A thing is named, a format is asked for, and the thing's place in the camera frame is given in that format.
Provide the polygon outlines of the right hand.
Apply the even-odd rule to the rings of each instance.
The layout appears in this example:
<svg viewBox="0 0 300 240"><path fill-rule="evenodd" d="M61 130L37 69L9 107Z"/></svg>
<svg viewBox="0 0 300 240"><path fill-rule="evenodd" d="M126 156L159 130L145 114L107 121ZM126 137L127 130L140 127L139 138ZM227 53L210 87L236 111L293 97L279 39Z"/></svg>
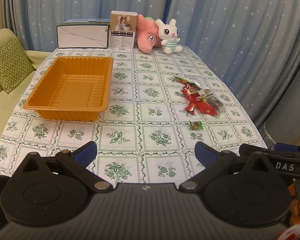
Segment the right hand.
<svg viewBox="0 0 300 240"><path fill-rule="evenodd" d="M300 200L294 198L289 208L291 212L291 218L289 221L290 226L300 223Z"/></svg>

